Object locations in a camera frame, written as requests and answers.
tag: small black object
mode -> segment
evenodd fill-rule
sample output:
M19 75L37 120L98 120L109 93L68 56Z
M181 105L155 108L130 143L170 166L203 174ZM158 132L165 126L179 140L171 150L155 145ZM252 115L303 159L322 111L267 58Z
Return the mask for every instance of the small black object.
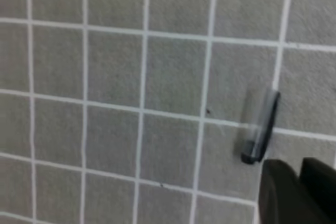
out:
M265 155L277 114L280 92L267 90L264 100L257 111L256 122L250 125L245 139L241 161L245 164L261 162Z

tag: black object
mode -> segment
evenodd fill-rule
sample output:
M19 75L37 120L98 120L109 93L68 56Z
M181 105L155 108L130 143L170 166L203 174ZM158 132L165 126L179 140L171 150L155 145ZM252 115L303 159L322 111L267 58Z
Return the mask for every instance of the black object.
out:
M242 162L251 165L263 160L272 135L279 101L279 91L268 90L266 92L263 103L257 111L257 121L251 124L248 139L243 146L240 156Z
M332 168L309 158L303 162L300 178L279 160L266 160L262 171L261 224L334 223L336 171Z

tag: black plastic item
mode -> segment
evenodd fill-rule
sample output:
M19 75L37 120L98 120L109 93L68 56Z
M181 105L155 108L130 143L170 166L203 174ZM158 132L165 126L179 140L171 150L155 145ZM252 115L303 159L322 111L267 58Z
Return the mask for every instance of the black plastic item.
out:
M259 190L261 224L332 224L294 170L280 160L266 160Z
M266 92L263 103L259 108L257 121L251 125L240 156L243 163L252 165L263 160L272 135L279 101L279 91L268 90Z
M299 179L320 209L336 223L336 170L315 158L305 158Z

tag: tile wall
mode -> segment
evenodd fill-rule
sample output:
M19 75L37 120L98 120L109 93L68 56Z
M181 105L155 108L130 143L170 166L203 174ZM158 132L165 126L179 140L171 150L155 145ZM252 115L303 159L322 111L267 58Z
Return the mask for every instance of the tile wall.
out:
M0 222L256 224L269 157L335 165L335 0L0 0Z

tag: grout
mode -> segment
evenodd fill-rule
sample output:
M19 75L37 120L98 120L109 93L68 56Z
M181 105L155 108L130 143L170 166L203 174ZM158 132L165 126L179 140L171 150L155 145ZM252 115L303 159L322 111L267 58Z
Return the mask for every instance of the grout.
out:
M209 20L208 20L209 23L208 23L208 32L207 32L208 37L207 37L207 42L206 42L206 55L205 55L205 63L204 63L202 99L201 99L201 108L200 108L201 111L200 111L200 119L199 119L200 123L198 125L195 169L194 169L194 178L193 178L193 194L192 194L192 202L191 202L191 207L190 207L189 224L194 224L195 217L196 217L198 179L199 179L199 171L200 171L201 160L202 160L202 147L203 147L203 137L204 137L204 118L205 118L208 84L209 84L209 72L210 72L210 67L211 67L216 4L217 4L217 0L210 0Z
M6 90L6 89L0 89L0 94L17 95L20 97L30 97L29 92ZM34 93L33 96L34 98L51 100L51 101L84 104L83 100L73 99L73 98L55 97L52 95L44 95L44 94L36 94L36 93ZM108 103L101 103L101 102L94 102L94 101L87 101L86 103L89 106L96 106L96 107L107 108L107 109L115 109L115 110L123 110L123 111L140 113L139 108L131 107L131 106L108 104ZM186 114L178 114L178 113L157 111L157 110L151 110L151 109L143 109L142 111L146 115L157 115L157 116L164 116L168 118L190 120L190 121L196 121L196 122L199 122L201 120L199 116L192 116L192 115L186 115ZM244 124L244 123L226 121L222 119L204 118L203 121L204 123L224 125L224 126L230 126L230 127L238 127L238 128L246 128L248 126L247 124ZM336 135L304 132L304 131L298 131L298 130L283 129L279 127L275 127L273 132L278 133L278 134L283 134L283 135L301 136L301 137L306 137L306 138L314 138L316 140L336 142Z
M31 203L33 224L36 224L36 165L35 165L35 99L34 99L34 34L33 34L33 0L27 0L27 31L28 31L28 80L29 80L29 144L31 154Z
M273 89L276 89L276 90L279 88L281 65L282 65L282 59L283 59L283 54L284 54L283 48L284 48L284 43L286 40L290 3L291 3L291 0L283 0L281 26L280 26L280 33L279 33L279 46L277 50L277 58L276 58L276 64L275 64L275 70L274 70L274 79L272 83Z
M146 64L147 64L147 50L148 50L148 35L149 35L149 5L150 0L143 0L143 33L142 33L142 59L141 59L141 76L140 76L140 110L139 110L139 126L137 149L135 156L135 183L134 183L134 201L132 223L138 223L138 206L139 206L139 190L140 190L140 174L141 174L141 149L142 136L144 124L144 107L145 107L145 93L146 93Z
M81 157L82 157L82 171L81 171L81 187L80 187L80 210L79 223L85 224L85 194L86 194L86 142L87 142L87 127L88 127L88 0L82 0L83 13L83 121L82 121L82 141L81 141Z
M47 26L56 28L67 28L67 29L83 29L83 24L76 23L65 23L65 22L54 22L46 20L31 20L21 18L6 18L0 17L0 23L12 23L12 24L29 24L34 26ZM106 33L117 33L117 34L129 34L129 35L143 35L143 30L130 29L130 28L119 28L119 27L107 27L107 26L97 26L97 25L87 25L88 31L102 31ZM148 30L147 35L150 37L159 38L171 38L171 39L185 39L185 40L200 40L208 41L208 36L206 35L195 35L195 34L178 34L170 33L165 31L153 31ZM246 46L259 46L259 47L278 47L279 42L275 40L260 40L260 39L243 39L243 38L230 38L230 37L212 37L213 42L221 42L225 44L236 44L236 45L246 45ZM316 45L316 44L305 44L298 42L286 42L282 43L283 49L298 49L298 50L310 50L310 51L322 51L322 52L336 52L336 46L328 45Z

